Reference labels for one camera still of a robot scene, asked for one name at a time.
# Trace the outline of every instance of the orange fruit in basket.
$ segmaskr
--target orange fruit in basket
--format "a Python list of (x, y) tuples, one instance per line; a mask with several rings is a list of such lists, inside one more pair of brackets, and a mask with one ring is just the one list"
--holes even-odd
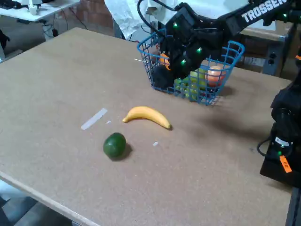
[[(166, 58), (169, 58), (168, 56), (166, 56), (164, 53), (160, 53), (160, 57), (166, 57)], [(160, 58), (160, 64), (161, 65), (165, 65), (165, 67), (170, 70), (169, 68), (169, 61), (167, 59), (164, 59), (164, 58)]]
[(226, 71), (212, 71), (210, 69), (222, 70), (220, 66), (212, 66), (208, 69), (206, 79), (208, 80), (208, 86), (215, 87), (222, 84), (222, 80), (226, 76)]

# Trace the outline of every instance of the brick wall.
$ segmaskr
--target brick wall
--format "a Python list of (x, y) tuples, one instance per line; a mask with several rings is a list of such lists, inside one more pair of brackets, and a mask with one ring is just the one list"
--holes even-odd
[[(72, 10), (82, 22), (113, 27), (112, 16), (104, 0), (81, 0), (80, 4), (73, 7)], [(69, 10), (65, 10), (65, 13), (68, 19), (75, 19)]]

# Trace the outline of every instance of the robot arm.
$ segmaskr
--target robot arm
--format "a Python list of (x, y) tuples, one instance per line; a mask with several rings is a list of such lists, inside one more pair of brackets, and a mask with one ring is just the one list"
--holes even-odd
[(177, 13), (166, 24), (168, 37), (159, 33), (162, 38), (160, 50), (169, 56), (174, 78), (185, 78), (210, 55), (220, 56), (223, 44), (247, 26), (261, 19), (265, 25), (270, 25), (275, 19), (299, 21), (301, 14), (296, 13), (293, 7), (296, 2), (256, 0), (217, 19), (196, 15), (187, 3), (181, 3), (175, 7)]
[[(140, 16), (141, 1), (138, 1)], [(159, 0), (154, 1), (166, 7)], [(167, 22), (165, 34), (142, 17), (158, 34), (160, 51), (169, 57), (172, 75), (166, 78), (169, 86), (173, 86), (175, 79), (183, 79), (190, 71), (198, 69), (210, 55), (212, 58), (220, 56), (226, 41), (258, 20), (263, 19), (264, 25), (274, 20), (301, 23), (300, 0), (252, 0), (217, 19), (197, 15), (187, 3), (169, 9), (177, 13)], [(296, 59), (300, 66), (298, 76), (275, 96), (271, 105), (275, 123), (269, 137), (258, 144), (257, 150), (265, 157), (262, 175), (301, 188), (301, 49)], [(260, 146), (268, 141), (267, 153), (261, 152)], [(281, 165), (281, 157), (286, 158), (291, 171), (284, 171), (286, 165)]]

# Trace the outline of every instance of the green led light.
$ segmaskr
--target green led light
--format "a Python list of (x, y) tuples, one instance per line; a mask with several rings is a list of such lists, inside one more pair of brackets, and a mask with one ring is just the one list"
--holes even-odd
[(197, 53), (201, 53), (201, 52), (202, 52), (202, 48), (200, 47), (197, 49)]

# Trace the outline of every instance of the orange tag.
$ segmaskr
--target orange tag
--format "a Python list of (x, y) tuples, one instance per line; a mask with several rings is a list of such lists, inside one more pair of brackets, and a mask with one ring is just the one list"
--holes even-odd
[(290, 165), (288, 164), (287, 159), (283, 155), (280, 156), (280, 161), (281, 161), (282, 166), (283, 166), (284, 170), (286, 171), (286, 173), (292, 172), (292, 169), (291, 169)]

